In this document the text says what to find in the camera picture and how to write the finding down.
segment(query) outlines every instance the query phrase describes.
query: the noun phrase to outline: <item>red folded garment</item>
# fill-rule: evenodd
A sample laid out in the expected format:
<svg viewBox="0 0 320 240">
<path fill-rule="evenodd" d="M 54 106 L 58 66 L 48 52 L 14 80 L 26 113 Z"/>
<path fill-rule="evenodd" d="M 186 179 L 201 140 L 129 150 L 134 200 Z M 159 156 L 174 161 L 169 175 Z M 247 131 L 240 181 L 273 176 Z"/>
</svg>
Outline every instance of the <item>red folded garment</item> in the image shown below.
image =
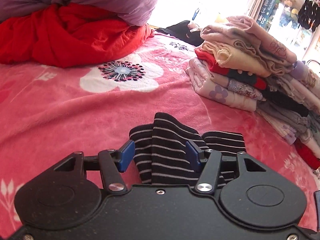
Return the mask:
<svg viewBox="0 0 320 240">
<path fill-rule="evenodd" d="M 300 157 L 309 165 L 310 168 L 316 170 L 320 167 L 320 160 L 314 156 L 313 152 L 305 146 L 298 138 L 294 142 L 294 146 Z"/>
<path fill-rule="evenodd" d="M 267 88 L 267 83 L 255 74 L 248 75 L 247 71 L 243 71 L 241 74 L 236 69 L 223 68 L 220 67 L 214 58 L 214 56 L 206 51 L 201 51 L 200 49 L 195 49 L 197 57 L 201 60 L 205 60 L 209 65 L 209 70 L 229 78 L 233 78 L 240 82 L 249 84 L 259 90 L 265 90 Z"/>
<path fill-rule="evenodd" d="M 115 13 L 91 5 L 52 4 L 0 24 L 0 63 L 100 64 L 127 56 L 148 37 L 153 37 L 149 25 L 129 26 Z"/>
</svg>

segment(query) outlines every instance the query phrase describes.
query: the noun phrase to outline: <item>screw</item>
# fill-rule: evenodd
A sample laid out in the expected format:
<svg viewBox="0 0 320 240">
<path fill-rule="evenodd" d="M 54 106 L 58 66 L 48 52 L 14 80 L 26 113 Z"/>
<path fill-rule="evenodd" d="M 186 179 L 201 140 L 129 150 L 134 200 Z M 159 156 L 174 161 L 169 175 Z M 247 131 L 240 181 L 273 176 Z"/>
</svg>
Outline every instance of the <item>screw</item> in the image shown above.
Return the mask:
<svg viewBox="0 0 320 240">
<path fill-rule="evenodd" d="M 165 191 L 163 189 L 159 189 L 159 190 L 156 191 L 156 193 L 158 195 L 163 195 L 165 193 Z"/>
<path fill-rule="evenodd" d="M 298 240 L 298 236 L 297 235 L 289 235 L 287 240 Z"/>
<path fill-rule="evenodd" d="M 121 191 L 124 190 L 124 185 L 121 183 L 112 183 L 108 187 L 111 191 Z"/>
<path fill-rule="evenodd" d="M 33 240 L 32 235 L 24 235 L 23 240 Z"/>
<path fill-rule="evenodd" d="M 197 186 L 197 190 L 202 191 L 202 192 L 208 192 L 208 191 L 212 190 L 212 185 L 208 184 L 208 183 L 200 183 Z"/>
</svg>

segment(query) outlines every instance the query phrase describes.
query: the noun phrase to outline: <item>flower center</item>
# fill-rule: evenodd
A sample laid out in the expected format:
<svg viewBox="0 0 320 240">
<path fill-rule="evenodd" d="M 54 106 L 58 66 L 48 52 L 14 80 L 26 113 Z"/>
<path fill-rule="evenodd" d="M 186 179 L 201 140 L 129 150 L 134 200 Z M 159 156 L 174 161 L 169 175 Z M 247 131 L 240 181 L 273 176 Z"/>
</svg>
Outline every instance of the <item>flower center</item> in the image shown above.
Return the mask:
<svg viewBox="0 0 320 240">
<path fill-rule="evenodd" d="M 137 81 L 145 75 L 143 66 L 125 61 L 111 61 L 99 67 L 101 75 L 116 82 Z"/>
</svg>

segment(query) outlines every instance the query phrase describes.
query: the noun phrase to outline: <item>red blanket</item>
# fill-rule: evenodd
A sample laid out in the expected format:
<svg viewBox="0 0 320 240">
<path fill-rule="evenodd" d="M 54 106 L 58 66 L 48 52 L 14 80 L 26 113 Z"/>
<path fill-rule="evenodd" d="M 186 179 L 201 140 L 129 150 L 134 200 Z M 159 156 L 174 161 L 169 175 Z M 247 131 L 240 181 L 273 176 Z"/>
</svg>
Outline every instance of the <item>red blanket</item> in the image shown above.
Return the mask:
<svg viewBox="0 0 320 240">
<path fill-rule="evenodd" d="M 108 62 L 135 51 L 153 32 L 129 26 L 115 13 L 90 6 L 52 4 L 0 24 L 0 63 L 34 60 L 71 67 Z"/>
</svg>

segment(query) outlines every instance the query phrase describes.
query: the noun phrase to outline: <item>floral blanket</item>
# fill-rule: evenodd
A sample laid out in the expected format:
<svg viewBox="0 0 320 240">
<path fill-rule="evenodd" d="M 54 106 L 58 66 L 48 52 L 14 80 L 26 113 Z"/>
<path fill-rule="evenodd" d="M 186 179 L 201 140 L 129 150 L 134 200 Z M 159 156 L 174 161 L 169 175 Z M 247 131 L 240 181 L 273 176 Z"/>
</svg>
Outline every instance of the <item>floral blanket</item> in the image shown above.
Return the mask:
<svg viewBox="0 0 320 240">
<path fill-rule="evenodd" d="M 129 56 L 87 67 L 61 69 L 35 63 L 0 67 L 0 235 L 21 223 L 13 200 L 26 182 L 74 151 L 96 155 L 119 148 L 131 128 L 166 112 L 200 133 L 239 132 L 247 151 L 297 184 L 308 199 L 301 220 L 316 230 L 311 169 L 259 115 L 202 98 L 185 73 L 193 46 L 156 35 Z M 133 163 L 123 174 L 139 183 Z M 101 186 L 100 175 L 88 179 Z"/>
</svg>

